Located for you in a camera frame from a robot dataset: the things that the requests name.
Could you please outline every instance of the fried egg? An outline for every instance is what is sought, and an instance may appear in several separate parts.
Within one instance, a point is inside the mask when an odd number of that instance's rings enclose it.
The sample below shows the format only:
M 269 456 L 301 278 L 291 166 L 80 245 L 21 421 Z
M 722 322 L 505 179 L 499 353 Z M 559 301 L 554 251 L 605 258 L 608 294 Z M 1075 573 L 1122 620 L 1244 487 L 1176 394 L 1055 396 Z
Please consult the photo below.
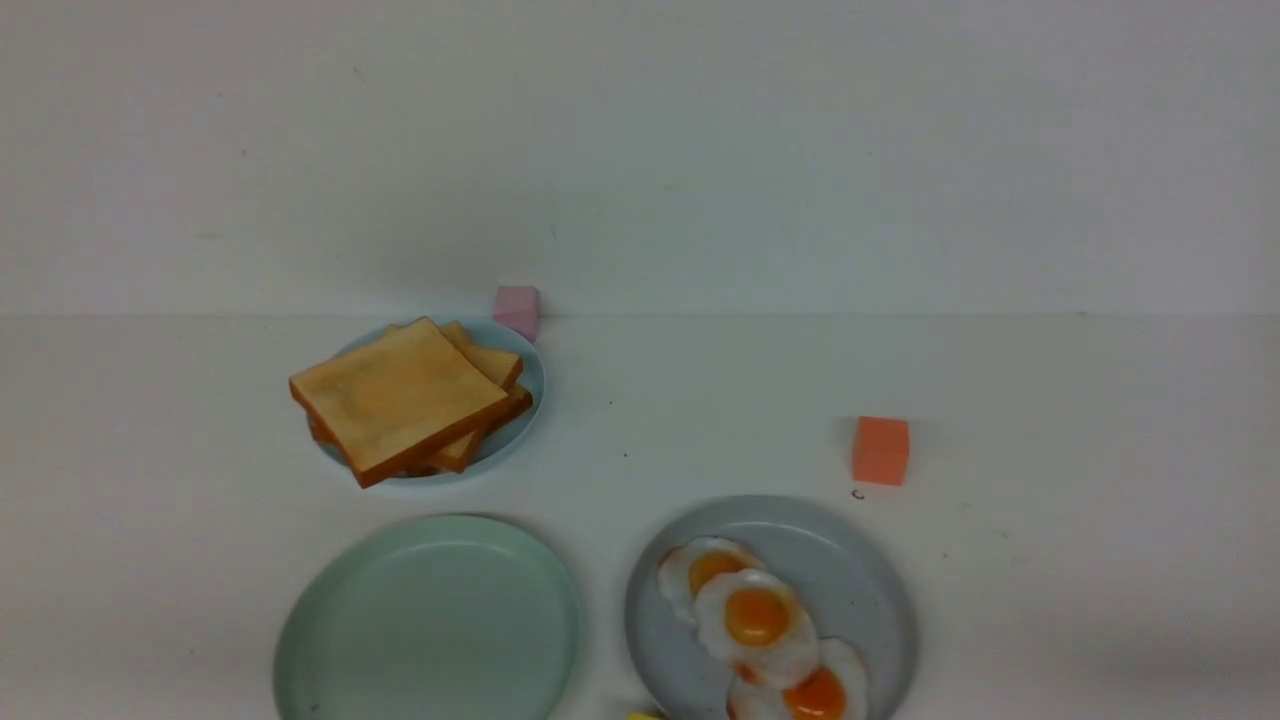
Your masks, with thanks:
M 658 592 L 676 615 L 694 621 L 694 598 L 714 577 L 745 568 L 764 568 L 749 547 L 724 538 L 694 538 L 672 550 L 658 565 Z
M 698 642 L 753 685 L 790 688 L 818 667 L 818 632 L 795 592 L 764 570 L 716 575 L 694 600 Z
M 861 656 L 840 638 L 823 638 L 818 647 L 818 670 L 792 688 L 733 680 L 730 720 L 867 720 L 869 678 Z

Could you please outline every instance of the plate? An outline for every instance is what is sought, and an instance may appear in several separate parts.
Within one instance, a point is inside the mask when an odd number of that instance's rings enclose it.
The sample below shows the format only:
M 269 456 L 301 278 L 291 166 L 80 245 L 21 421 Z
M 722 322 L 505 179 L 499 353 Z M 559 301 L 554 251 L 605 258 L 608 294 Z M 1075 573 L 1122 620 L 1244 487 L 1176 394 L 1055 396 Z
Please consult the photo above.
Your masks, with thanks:
M 280 632 L 283 720 L 543 720 L 572 671 L 581 612 L 564 565 L 474 515 L 385 528 L 303 591 Z
M 627 582 L 623 614 L 636 673 L 668 717 L 727 717 L 733 675 L 694 638 L 658 594 L 657 569 L 673 547 L 699 536 L 748 544 L 795 588 L 819 637 L 858 647 L 870 671 L 870 720 L 886 720 L 915 673 L 915 616 L 897 574 L 846 519 L 808 502 L 736 496 L 678 518 L 645 547 Z
M 404 325 L 416 319 L 417 318 L 401 320 L 397 324 Z M 466 471 L 440 473 L 439 475 L 431 475 L 429 478 L 408 478 L 401 474 L 378 483 L 374 488 L 390 491 L 421 488 L 474 478 L 500 462 L 502 459 L 504 459 L 512 448 L 515 448 L 516 445 L 524 439 L 525 433 L 529 432 L 529 428 L 534 424 L 534 420 L 538 418 L 538 413 L 543 407 L 543 396 L 547 393 L 547 374 L 543 369 L 543 359 L 538 355 L 538 350 L 531 342 L 525 340 L 525 337 L 516 331 L 489 319 L 445 318 L 431 315 L 431 322 L 436 325 L 444 325 L 453 320 L 462 323 L 462 327 L 466 328 L 467 334 L 471 336 L 471 340 L 476 345 L 492 347 L 494 350 L 504 350 L 507 352 L 516 352 L 520 355 L 520 359 L 524 361 L 525 370 L 520 374 L 520 379 L 517 382 L 525 386 L 525 388 L 534 396 L 534 406 L 526 410 L 521 416 L 507 423 L 500 430 L 486 437 L 485 441 L 480 443 L 480 448 L 476 450 L 476 455 L 471 460 L 471 465 L 467 466 Z M 380 325 L 348 342 L 334 354 L 334 357 L 344 352 L 351 352 L 357 347 L 369 345 L 370 342 L 378 340 L 381 337 L 385 328 L 387 325 Z M 338 450 L 338 446 L 324 442 L 317 442 L 316 445 L 320 446 L 320 450 L 323 450 L 334 462 L 338 462 L 343 468 L 347 466 L 347 461 L 343 459 L 342 451 Z

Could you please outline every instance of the toast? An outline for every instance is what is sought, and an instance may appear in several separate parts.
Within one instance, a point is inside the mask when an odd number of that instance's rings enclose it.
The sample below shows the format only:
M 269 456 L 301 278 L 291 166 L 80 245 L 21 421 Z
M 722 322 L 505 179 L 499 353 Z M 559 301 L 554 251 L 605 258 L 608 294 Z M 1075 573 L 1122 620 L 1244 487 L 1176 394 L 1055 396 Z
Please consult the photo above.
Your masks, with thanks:
M 513 402 L 428 318 L 293 375 L 289 393 L 360 487 L 489 427 Z
M 467 436 L 467 438 L 463 438 L 467 439 L 468 443 L 474 443 L 474 446 L 468 445 L 465 448 L 466 450 L 465 457 L 467 465 L 471 464 L 471 459 L 475 457 L 476 450 L 480 448 L 480 445 L 484 443 L 484 441 L 489 436 L 507 427 L 508 423 L 524 415 L 526 410 L 534 406 L 534 395 L 527 389 L 525 389 L 525 386 L 517 384 L 515 388 L 512 388 L 511 398 L 512 398 L 511 409 L 499 415 L 498 419 L 493 421 L 493 424 L 490 424 L 484 430 L 472 430 L 471 434 Z M 454 441 L 454 445 L 463 442 L 463 439 Z M 426 478 L 429 475 L 439 473 L 442 469 L 435 465 L 436 455 L 439 454 L 436 452 L 433 454 L 431 457 L 425 457 L 416 462 L 411 462 L 407 468 L 404 468 L 404 474 L 411 478 Z
M 449 342 L 453 343 L 454 347 L 462 351 L 462 355 L 472 365 L 475 365 L 476 369 L 484 373 L 486 378 L 497 383 L 498 387 L 509 391 L 512 389 L 512 387 L 516 386 L 516 379 L 520 377 L 520 373 L 522 373 L 525 369 L 525 364 L 520 359 L 520 355 L 516 355 L 515 352 L 490 350 L 488 347 L 474 345 L 471 342 L 471 336 L 467 334 L 466 328 L 462 327 L 462 323 L 458 323 L 456 320 L 440 328 L 440 332 L 444 334 L 445 338 L 449 340 Z M 527 405 L 525 405 L 518 413 L 511 415 L 500 424 L 497 420 L 494 420 L 493 423 L 490 423 L 489 427 L 481 428 L 479 430 L 472 430 L 470 434 L 453 441 L 447 447 L 438 450 L 429 457 L 425 457 L 422 462 L 415 462 L 411 466 L 410 473 L 412 474 L 413 470 L 421 470 L 425 468 L 452 470 L 454 473 L 461 473 L 466 470 L 467 465 L 471 464 L 471 459 L 475 456 L 476 450 L 480 448 L 480 443 L 484 442 L 484 438 L 489 437 L 492 433 L 502 428 L 502 425 L 506 425 L 511 420 L 515 420 L 517 416 L 520 416 L 520 413 L 524 413 L 525 410 L 532 406 L 532 396 L 529 395 L 527 389 L 525 388 L 521 389 L 524 391 L 524 396 L 527 396 Z M 525 400 L 517 396 L 515 391 L 512 391 L 509 395 L 512 398 L 512 407 L 516 407 L 517 404 L 525 402 Z

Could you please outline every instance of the white wall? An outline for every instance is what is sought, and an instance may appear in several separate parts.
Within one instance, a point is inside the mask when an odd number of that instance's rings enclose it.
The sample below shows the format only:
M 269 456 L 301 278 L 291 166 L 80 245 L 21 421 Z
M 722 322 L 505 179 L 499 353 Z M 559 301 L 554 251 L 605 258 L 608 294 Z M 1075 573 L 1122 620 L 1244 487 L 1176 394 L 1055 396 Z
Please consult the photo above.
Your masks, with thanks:
M 1275 0 L 8 0 L 0 313 L 1280 311 Z

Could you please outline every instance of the foam block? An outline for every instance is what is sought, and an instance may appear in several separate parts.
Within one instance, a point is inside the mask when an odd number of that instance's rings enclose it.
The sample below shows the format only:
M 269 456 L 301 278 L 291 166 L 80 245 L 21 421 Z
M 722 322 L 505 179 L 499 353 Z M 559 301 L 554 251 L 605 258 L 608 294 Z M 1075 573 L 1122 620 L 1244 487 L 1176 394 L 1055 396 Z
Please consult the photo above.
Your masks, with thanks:
M 911 457 L 906 420 L 859 418 L 854 436 L 854 479 L 860 483 L 901 486 Z
M 493 319 L 525 336 L 538 340 L 538 288 L 532 286 L 502 286 L 493 304 Z

